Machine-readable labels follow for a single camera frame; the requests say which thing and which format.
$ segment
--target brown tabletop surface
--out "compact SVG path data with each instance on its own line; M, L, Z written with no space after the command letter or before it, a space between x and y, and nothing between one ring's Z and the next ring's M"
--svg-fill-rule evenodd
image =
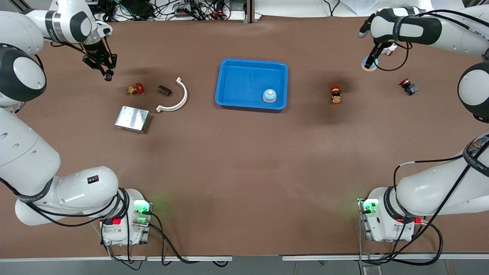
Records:
M119 58L112 82L73 49L46 44L40 57L47 91L19 118L59 152L58 175L105 165L121 187L153 201L182 255L358 253L358 197L392 185L399 163L451 157L487 128L457 97L461 74L479 60L414 45L402 69L365 72L360 63L373 41L356 36L364 20L114 23L109 43ZM380 65L394 68L404 54L382 56ZM224 58L286 63L284 111L219 107L214 95ZM157 105L180 100L177 77L187 103L156 113ZM406 77L420 88L413 96L398 86ZM136 82L146 92L126 95ZM175 94L159 94L158 85ZM342 100L332 105L336 85ZM147 134L114 126L122 106L150 111ZM427 167L410 165L398 179ZM90 225L30 227L16 218L14 204L0 186L0 258L107 256ZM489 212L440 216L435 224L445 252L488 250ZM427 231L406 251L435 251L437 242ZM364 251L391 247L366 242ZM160 249L153 232L133 255L158 256Z

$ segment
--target silver metal box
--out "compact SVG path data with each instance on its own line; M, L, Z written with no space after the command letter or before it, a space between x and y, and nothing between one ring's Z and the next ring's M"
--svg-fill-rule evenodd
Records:
M143 130L148 121L148 117L149 111L147 110L123 106L115 125L121 129L144 133Z

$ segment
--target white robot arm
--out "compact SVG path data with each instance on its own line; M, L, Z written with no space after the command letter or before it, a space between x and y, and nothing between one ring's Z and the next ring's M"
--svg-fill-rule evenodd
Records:
M416 8L396 8L371 15L358 34L363 38L370 31L375 43L362 67L373 71L382 49L394 42L424 44L482 57L481 63L462 75L458 95L477 120L489 123L489 37L485 35L489 33L489 7L470 7L455 11L456 14L419 12ZM405 177L396 188L374 189L360 204L367 239L410 240L415 217L489 210L489 150L485 150L488 140L489 131L467 145L460 157ZM402 231L404 219L407 222Z
M58 3L58 11L0 12L0 182L17 196L15 212L26 225L64 225L58 221L65 217L91 217L101 220L107 245L144 243L150 218L141 193L119 188L117 176L105 166L56 176L59 154L16 116L19 107L11 107L46 90L42 64L31 57L43 49L45 39L82 44L85 63L100 69L106 80L113 75L115 55L102 41L112 28L94 21L85 0Z

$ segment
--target blue tray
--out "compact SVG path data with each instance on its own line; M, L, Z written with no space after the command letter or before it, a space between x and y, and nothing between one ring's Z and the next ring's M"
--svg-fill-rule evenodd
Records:
M221 62L216 102L221 106L282 110L287 105L289 69L282 62L231 59ZM263 101L263 92L273 89L277 99Z

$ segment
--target round blue and white object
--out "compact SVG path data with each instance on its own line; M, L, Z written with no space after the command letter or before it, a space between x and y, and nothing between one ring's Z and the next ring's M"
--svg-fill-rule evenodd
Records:
M268 89L263 93L263 100L266 103L273 103L277 100L277 93L272 89Z

